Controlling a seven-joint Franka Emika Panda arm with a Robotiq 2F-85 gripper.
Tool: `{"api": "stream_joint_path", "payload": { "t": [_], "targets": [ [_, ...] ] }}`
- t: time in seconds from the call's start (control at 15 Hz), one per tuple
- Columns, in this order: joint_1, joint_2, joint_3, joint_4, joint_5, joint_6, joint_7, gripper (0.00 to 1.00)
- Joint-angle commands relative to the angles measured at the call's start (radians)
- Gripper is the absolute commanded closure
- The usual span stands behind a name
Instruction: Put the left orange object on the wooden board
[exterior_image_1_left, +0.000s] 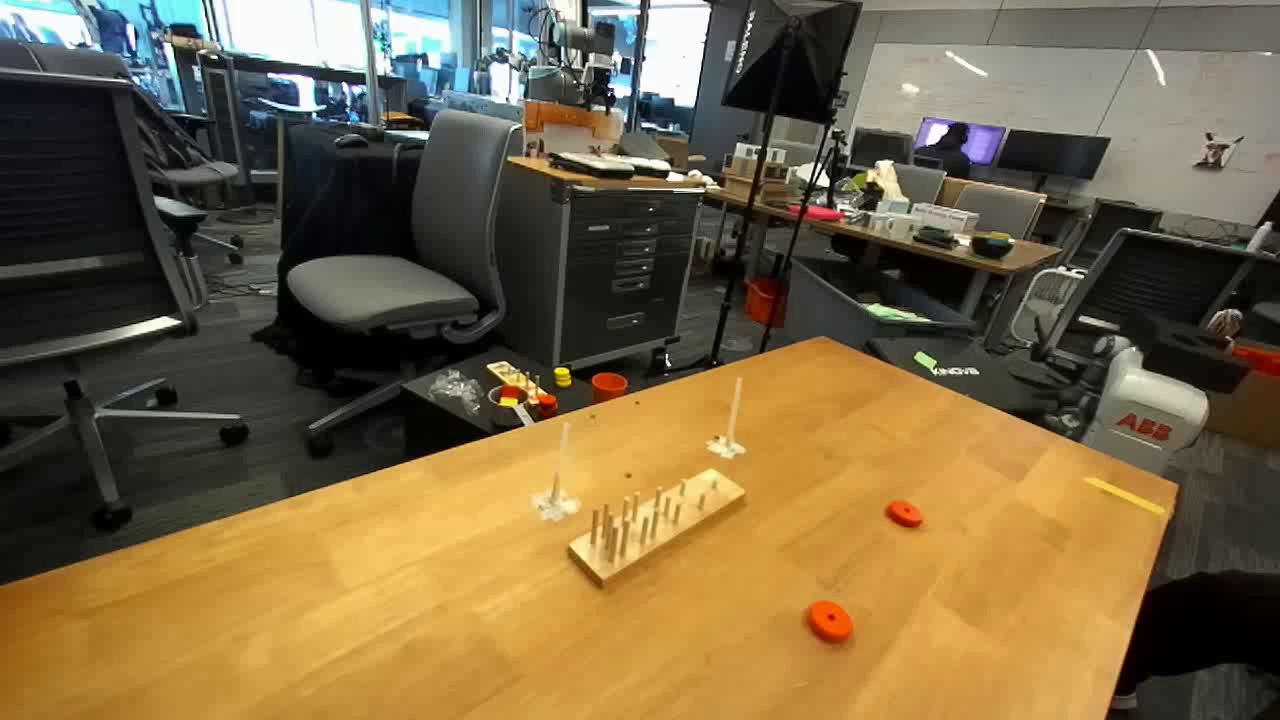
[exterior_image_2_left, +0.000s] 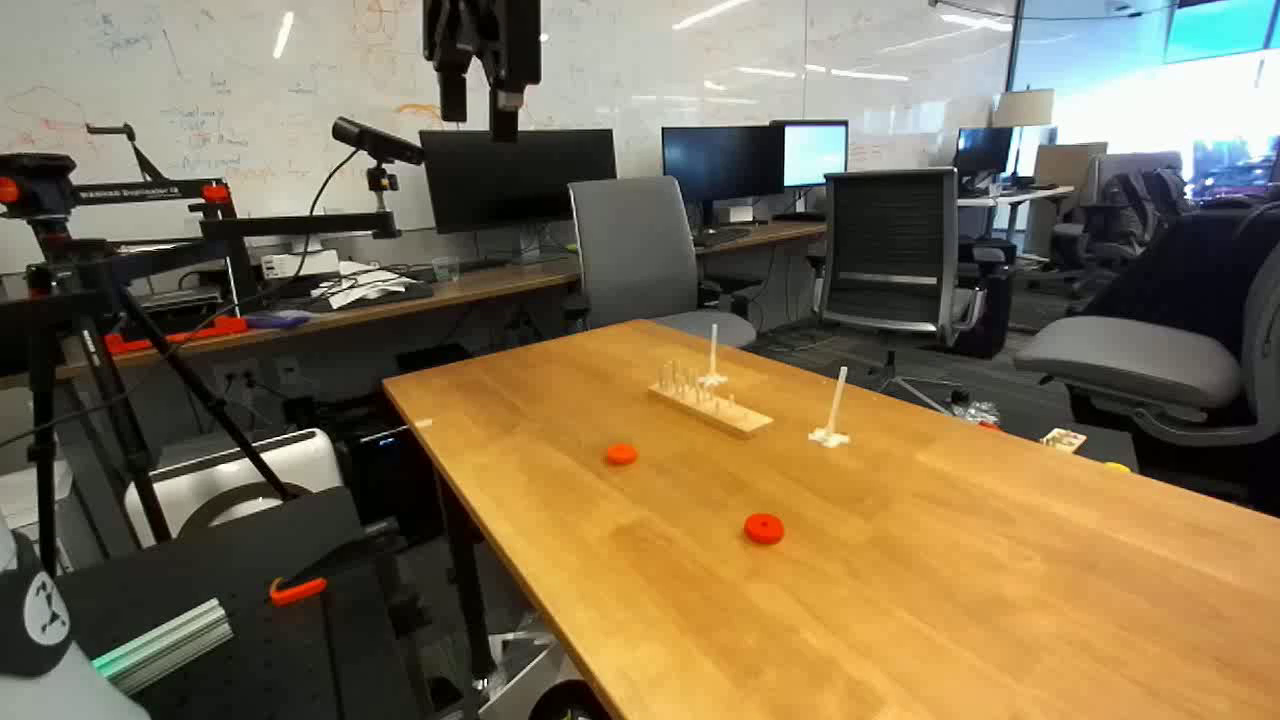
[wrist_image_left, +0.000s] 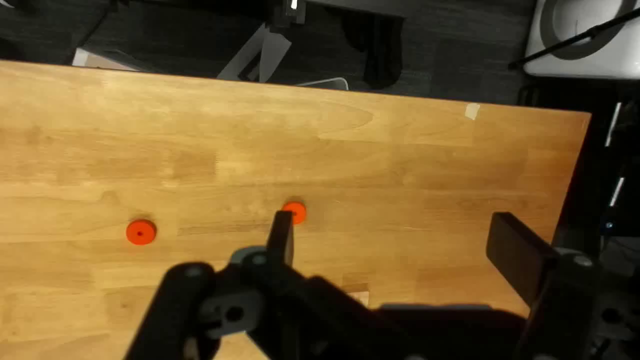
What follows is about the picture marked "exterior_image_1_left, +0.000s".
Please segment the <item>white ABB robot base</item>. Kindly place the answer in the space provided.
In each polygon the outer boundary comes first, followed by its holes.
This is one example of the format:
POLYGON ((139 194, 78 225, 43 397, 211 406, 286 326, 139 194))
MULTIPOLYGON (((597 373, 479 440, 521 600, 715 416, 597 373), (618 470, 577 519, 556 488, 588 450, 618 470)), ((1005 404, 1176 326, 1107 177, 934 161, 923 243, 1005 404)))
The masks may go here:
POLYGON ((1126 335, 1094 342, 1104 359, 1098 397, 1084 443, 1162 470, 1207 424, 1207 397, 1176 374, 1150 373, 1126 335))

